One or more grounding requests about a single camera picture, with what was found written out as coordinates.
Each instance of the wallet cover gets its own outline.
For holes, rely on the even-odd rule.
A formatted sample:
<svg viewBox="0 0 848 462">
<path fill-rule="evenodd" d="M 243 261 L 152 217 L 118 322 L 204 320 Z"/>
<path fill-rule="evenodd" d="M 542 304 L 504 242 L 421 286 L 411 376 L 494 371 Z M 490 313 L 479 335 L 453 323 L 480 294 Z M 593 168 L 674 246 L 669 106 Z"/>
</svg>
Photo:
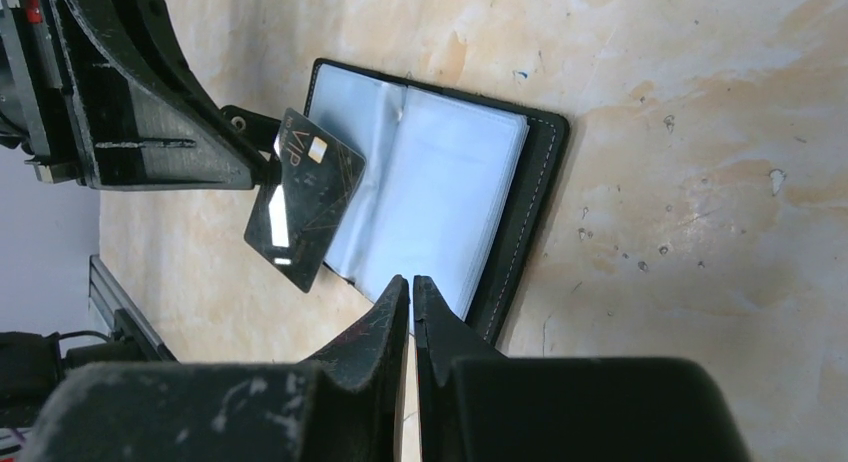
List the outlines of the wallet cover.
<svg viewBox="0 0 848 462">
<path fill-rule="evenodd" d="M 379 81 L 448 97 L 461 103 L 490 107 L 526 117 L 528 131 L 497 224 L 479 283 L 465 321 L 484 340 L 494 344 L 518 289 L 540 214 L 556 181 L 565 154 L 569 126 L 556 114 L 516 104 L 382 74 L 347 64 L 318 59 L 315 62 L 304 113 L 310 116 L 316 78 L 322 66 L 337 67 Z"/>
</svg>

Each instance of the table surface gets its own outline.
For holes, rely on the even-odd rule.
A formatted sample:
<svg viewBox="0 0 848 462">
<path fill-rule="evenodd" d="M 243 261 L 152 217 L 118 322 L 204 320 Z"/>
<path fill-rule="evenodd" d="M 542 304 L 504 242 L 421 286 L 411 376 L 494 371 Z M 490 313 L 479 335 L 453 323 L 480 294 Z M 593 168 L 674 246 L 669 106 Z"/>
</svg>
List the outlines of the table surface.
<svg viewBox="0 0 848 462">
<path fill-rule="evenodd" d="M 167 1 L 220 105 L 300 108 L 330 57 L 566 116 L 501 349 L 690 358 L 757 459 L 848 458 L 848 0 Z M 103 194 L 103 259 L 180 360 L 297 361 L 370 306 L 254 253 L 254 198 Z"/>
</svg>

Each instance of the card chip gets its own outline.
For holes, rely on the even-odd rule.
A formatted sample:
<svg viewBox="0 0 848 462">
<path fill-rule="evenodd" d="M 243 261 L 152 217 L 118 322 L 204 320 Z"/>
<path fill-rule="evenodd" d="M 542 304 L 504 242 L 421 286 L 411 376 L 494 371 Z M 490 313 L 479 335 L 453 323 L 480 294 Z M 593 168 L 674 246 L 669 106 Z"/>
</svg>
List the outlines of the card chip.
<svg viewBox="0 0 848 462">
<path fill-rule="evenodd" d="M 327 151 L 327 143 L 318 137 L 312 139 L 312 147 L 309 148 L 309 158 L 321 163 L 324 160 L 324 152 Z"/>
</svg>

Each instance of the white stitching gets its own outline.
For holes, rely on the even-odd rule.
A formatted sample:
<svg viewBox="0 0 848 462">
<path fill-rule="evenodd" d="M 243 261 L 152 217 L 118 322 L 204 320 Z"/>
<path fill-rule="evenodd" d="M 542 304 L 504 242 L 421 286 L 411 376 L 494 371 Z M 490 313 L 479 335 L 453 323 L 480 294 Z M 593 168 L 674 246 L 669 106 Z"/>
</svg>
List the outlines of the white stitching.
<svg viewBox="0 0 848 462">
<path fill-rule="evenodd" d="M 524 223 L 521 225 L 521 232 L 518 234 L 518 242 L 515 243 L 515 251 L 512 253 L 512 260 L 509 263 L 509 269 L 506 272 L 506 280 L 504 280 L 504 285 L 501 287 L 501 292 L 498 295 L 498 300 L 495 302 L 495 310 L 492 312 L 492 319 L 489 320 L 489 325 L 486 327 L 486 334 L 483 335 L 483 338 L 486 339 L 489 337 L 489 332 L 492 330 L 492 324 L 495 322 L 495 316 L 498 314 L 498 309 L 501 306 L 501 301 L 503 300 L 504 292 L 506 292 L 506 286 L 509 284 L 509 279 L 512 277 L 512 269 L 515 267 L 515 259 L 518 257 L 518 248 L 521 246 L 521 240 L 524 238 L 524 230 L 527 228 L 527 222 L 530 220 L 530 211 L 533 210 L 533 205 L 536 203 L 536 196 L 539 195 L 539 187 L 542 185 L 542 177 L 545 176 L 545 171 L 548 168 L 548 161 L 551 158 L 551 152 L 554 149 L 554 142 L 556 141 L 556 127 L 554 124 L 542 120 L 537 119 L 535 117 L 528 117 L 531 120 L 535 120 L 537 122 L 541 122 L 553 130 L 553 135 L 551 136 L 551 144 L 548 146 L 548 153 L 545 154 L 545 163 L 542 164 L 542 171 L 539 173 L 539 180 L 536 181 L 536 189 L 533 191 L 533 198 L 530 199 L 530 206 L 527 207 L 527 215 L 524 216 Z"/>
<path fill-rule="evenodd" d="M 315 83 L 318 81 L 318 70 L 324 65 L 323 62 L 315 64 L 312 69 L 312 80 L 309 83 L 309 93 L 306 94 L 306 107 L 303 108 L 303 115 L 309 117 L 309 109 L 312 108 L 312 94 L 315 92 Z"/>
</svg>

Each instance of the gray wall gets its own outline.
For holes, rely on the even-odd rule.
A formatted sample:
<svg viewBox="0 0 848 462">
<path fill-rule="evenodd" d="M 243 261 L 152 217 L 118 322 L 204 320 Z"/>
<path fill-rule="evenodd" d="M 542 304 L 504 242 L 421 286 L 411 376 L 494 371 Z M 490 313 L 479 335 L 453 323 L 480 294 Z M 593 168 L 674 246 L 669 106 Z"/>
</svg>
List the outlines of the gray wall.
<svg viewBox="0 0 848 462">
<path fill-rule="evenodd" d="M 0 332 L 87 329 L 100 194 L 74 182 L 42 184 L 27 158 L 0 147 Z"/>
</svg>

